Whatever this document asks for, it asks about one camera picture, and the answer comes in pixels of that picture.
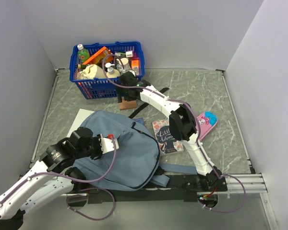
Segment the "blue student backpack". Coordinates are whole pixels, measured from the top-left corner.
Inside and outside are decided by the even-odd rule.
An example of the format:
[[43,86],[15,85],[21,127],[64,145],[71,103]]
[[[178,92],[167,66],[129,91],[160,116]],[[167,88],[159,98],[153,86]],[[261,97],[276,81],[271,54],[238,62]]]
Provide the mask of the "blue student backpack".
[[96,111],[81,124],[96,136],[113,134],[118,140],[116,152],[104,154],[98,160],[82,158],[74,162],[93,186],[113,190],[114,188],[141,187],[153,176],[159,176],[158,168],[184,174],[196,174],[194,166],[160,163],[160,150],[156,139],[148,129],[125,115]]

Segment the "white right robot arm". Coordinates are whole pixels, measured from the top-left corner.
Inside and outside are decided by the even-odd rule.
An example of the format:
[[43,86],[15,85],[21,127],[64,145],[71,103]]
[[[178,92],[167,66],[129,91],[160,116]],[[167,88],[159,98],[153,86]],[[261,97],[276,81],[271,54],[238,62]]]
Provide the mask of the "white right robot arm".
[[131,70],[123,71],[118,87],[127,99],[148,103],[168,118],[171,135],[182,142],[195,164],[197,174],[201,176],[201,188],[212,190],[220,180],[221,172],[207,156],[199,140],[200,124],[190,105],[182,100],[169,99],[149,82],[139,81]]

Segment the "brown leather wallet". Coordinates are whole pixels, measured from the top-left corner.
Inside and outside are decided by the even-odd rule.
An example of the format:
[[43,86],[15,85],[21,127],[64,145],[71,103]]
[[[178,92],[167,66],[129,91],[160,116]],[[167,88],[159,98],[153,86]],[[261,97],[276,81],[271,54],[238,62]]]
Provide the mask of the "brown leather wallet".
[[134,109],[137,107],[137,102],[136,100],[126,101],[122,98],[122,101],[118,105],[120,110]]

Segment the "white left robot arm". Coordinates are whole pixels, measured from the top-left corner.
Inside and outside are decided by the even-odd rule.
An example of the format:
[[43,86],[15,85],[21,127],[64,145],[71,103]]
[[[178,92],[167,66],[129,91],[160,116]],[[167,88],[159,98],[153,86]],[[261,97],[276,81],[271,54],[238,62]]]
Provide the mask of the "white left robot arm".
[[31,169],[0,195],[0,230],[17,230],[24,216],[52,199],[68,192],[81,192],[89,182],[73,166],[82,158],[93,160],[103,155],[102,136],[85,127],[51,145]]

